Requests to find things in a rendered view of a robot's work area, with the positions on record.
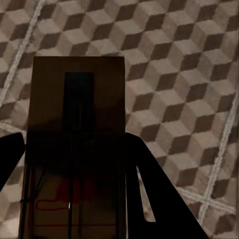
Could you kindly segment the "mousetrap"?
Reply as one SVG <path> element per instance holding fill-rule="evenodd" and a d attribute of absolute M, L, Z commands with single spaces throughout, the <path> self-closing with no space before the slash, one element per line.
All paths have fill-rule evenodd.
<path fill-rule="evenodd" d="M 126 239 L 124 57 L 33 57 L 18 239 Z"/>

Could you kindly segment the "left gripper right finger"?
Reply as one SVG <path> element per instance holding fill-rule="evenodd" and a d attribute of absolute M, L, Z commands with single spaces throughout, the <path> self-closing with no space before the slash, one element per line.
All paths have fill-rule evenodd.
<path fill-rule="evenodd" d="M 138 166 L 156 222 L 144 219 Z M 209 239 L 144 141 L 125 134 L 128 239 Z"/>

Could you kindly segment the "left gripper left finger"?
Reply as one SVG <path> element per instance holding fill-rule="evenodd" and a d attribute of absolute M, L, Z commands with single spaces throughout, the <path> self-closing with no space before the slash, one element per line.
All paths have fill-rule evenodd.
<path fill-rule="evenodd" d="M 25 152 L 20 132 L 0 138 L 0 191 Z"/>

